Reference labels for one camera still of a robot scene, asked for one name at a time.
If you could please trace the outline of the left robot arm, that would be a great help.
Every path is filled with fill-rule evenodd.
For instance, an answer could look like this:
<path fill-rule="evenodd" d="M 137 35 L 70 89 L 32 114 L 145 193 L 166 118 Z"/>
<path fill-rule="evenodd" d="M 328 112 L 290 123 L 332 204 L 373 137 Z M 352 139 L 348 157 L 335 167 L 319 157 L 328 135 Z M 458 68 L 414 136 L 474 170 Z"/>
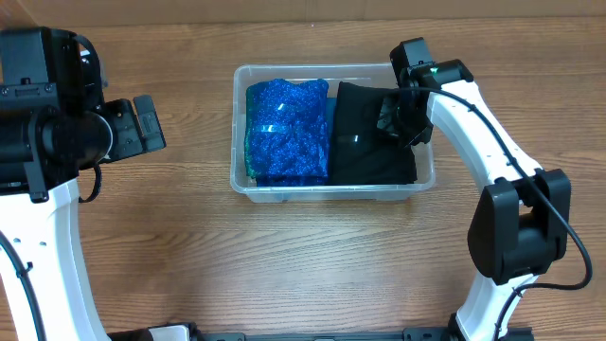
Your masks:
<path fill-rule="evenodd" d="M 106 340 L 80 244 L 84 170 L 166 145 L 151 97 L 106 101 L 72 31 L 1 34 L 1 282 L 21 340 Z"/>

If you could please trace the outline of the blue sequin cloth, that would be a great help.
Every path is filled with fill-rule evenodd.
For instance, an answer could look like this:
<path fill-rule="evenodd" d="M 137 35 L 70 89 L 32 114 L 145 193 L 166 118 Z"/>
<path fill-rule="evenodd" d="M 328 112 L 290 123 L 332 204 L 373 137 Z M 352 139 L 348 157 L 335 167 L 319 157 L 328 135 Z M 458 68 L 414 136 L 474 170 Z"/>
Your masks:
<path fill-rule="evenodd" d="M 328 182 L 329 84 L 316 79 L 262 81 L 246 89 L 244 163 L 257 186 L 306 187 Z"/>

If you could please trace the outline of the large black garment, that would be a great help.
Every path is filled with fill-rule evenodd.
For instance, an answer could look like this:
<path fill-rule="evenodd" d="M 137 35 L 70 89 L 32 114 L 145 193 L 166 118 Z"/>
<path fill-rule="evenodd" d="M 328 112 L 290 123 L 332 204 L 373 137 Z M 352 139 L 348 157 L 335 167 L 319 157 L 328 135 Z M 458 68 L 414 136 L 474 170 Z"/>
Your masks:
<path fill-rule="evenodd" d="M 331 186 L 408 185 L 418 180 L 413 151 L 377 127 L 390 97 L 384 88 L 339 84 L 330 141 Z"/>

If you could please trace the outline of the blue denim jeans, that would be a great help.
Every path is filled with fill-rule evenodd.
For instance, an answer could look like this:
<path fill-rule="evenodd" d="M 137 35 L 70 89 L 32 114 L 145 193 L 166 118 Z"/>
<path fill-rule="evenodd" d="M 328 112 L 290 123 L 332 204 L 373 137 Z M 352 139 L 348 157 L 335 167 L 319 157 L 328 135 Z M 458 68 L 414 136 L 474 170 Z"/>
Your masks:
<path fill-rule="evenodd" d="M 328 142 L 331 142 L 331 139 L 332 139 L 336 104 L 337 104 L 337 98 L 327 98 L 327 100 L 326 100 L 326 121 L 327 121 Z"/>

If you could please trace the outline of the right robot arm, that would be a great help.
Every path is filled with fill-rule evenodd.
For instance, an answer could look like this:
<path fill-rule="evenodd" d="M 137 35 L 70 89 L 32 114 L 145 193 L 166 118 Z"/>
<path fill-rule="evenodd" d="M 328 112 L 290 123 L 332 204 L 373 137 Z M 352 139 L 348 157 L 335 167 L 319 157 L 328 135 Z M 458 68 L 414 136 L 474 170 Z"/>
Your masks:
<path fill-rule="evenodd" d="M 525 291 L 564 256 L 571 186 L 562 170 L 544 170 L 508 136 L 460 60 L 437 63 L 421 38 L 389 54 L 397 107 L 377 127 L 404 148 L 439 129 L 455 147 L 480 192 L 467 244 L 477 270 L 463 305 L 445 327 L 407 328 L 406 340 L 531 340 L 509 329 Z"/>

